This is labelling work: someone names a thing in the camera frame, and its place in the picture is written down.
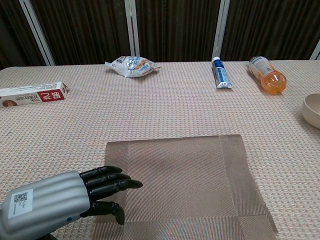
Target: table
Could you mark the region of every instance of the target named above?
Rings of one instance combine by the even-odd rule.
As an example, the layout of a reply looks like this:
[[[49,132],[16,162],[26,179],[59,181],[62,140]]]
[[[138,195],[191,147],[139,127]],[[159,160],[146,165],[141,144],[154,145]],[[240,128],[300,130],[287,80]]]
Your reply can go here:
[[[279,239],[320,239],[320,130],[301,107],[320,92],[320,61],[271,61],[287,77],[268,95],[247,70],[225,62],[233,90],[215,88],[210,62],[160,63],[158,73],[124,78],[104,65],[11,67],[0,88],[63,81],[65,100],[0,108],[0,201],[12,188],[104,163],[107,142],[240,134],[250,171]],[[58,229],[90,239],[94,218]]]

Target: blue toothpaste tube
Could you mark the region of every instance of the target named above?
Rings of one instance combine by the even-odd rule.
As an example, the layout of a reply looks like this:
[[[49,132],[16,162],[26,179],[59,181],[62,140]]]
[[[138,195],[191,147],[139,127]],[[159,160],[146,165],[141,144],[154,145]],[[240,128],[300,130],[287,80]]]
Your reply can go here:
[[[212,59],[212,68],[217,89],[232,89],[234,87],[220,57],[215,56]]]

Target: orange juice bottle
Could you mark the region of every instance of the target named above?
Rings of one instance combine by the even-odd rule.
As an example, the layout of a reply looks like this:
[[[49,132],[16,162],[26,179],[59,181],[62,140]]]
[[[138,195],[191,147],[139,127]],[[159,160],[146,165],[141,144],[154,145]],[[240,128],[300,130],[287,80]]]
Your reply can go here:
[[[263,56],[254,56],[249,61],[249,70],[260,80],[263,89],[269,94],[279,94],[286,88],[287,79]]]

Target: bottle label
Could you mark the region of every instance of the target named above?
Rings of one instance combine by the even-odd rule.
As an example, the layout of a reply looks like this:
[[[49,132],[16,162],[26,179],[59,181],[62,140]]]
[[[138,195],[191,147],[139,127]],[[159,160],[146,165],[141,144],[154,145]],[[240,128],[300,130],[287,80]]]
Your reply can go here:
[[[259,79],[258,73],[265,77],[269,73],[272,73],[274,68],[265,57],[256,56],[250,59],[249,70]]]

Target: qr code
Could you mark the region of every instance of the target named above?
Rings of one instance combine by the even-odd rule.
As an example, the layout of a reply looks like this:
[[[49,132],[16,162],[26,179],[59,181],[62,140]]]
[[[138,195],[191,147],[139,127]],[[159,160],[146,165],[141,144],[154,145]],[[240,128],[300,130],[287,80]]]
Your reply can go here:
[[[25,193],[22,193],[22,194],[17,194],[14,196],[14,202],[15,203],[20,203],[20,202],[23,202],[23,201],[27,201],[28,199],[28,193],[25,192]]]

